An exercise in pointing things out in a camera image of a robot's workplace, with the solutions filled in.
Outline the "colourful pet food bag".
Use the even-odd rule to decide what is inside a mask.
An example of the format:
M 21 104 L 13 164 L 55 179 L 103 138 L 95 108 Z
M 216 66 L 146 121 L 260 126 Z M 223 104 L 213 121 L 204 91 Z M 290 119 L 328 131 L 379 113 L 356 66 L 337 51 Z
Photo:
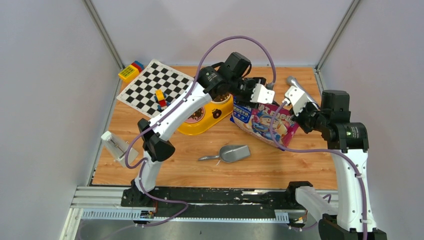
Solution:
M 242 106 L 233 101 L 230 121 L 253 137 L 277 147 L 278 142 L 288 147 L 299 125 L 292 120 L 290 111 L 279 105 L 259 104 L 257 108 Z

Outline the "silver metal hook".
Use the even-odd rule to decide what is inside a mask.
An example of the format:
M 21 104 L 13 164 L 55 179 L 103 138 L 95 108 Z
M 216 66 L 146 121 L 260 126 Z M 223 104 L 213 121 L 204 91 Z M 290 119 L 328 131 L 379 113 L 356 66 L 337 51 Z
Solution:
M 247 145 L 225 145 L 220 148 L 217 155 L 206 155 L 200 157 L 198 161 L 220 159 L 225 163 L 234 163 L 251 156 Z

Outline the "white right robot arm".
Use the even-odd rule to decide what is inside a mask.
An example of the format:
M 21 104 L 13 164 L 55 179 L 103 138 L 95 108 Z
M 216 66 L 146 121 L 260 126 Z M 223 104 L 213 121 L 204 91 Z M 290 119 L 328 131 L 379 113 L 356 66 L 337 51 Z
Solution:
M 338 207 L 331 207 L 311 186 L 300 186 L 285 195 L 292 209 L 305 207 L 318 222 L 322 240 L 385 240 L 377 227 L 369 200 L 367 160 L 369 138 L 365 125 L 351 122 L 350 95 L 343 90 L 325 90 L 317 106 L 308 94 L 292 86 L 284 100 L 294 121 L 305 133 L 317 131 L 326 141 L 325 153 L 333 159 L 338 189 Z

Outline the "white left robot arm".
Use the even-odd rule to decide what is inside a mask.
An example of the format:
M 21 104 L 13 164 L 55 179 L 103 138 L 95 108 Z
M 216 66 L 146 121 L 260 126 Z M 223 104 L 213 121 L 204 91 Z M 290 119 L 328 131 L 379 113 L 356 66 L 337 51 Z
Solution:
M 134 180 L 138 188 L 134 200 L 140 206 L 149 206 L 162 163 L 176 151 L 171 136 L 193 113 L 218 96 L 230 94 L 236 102 L 248 107 L 271 104 L 275 92 L 266 87 L 264 77 L 246 77 L 251 62 L 238 52 L 233 52 L 225 62 L 206 66 L 196 74 L 196 80 L 158 116 L 138 122 L 143 140 L 142 168 Z

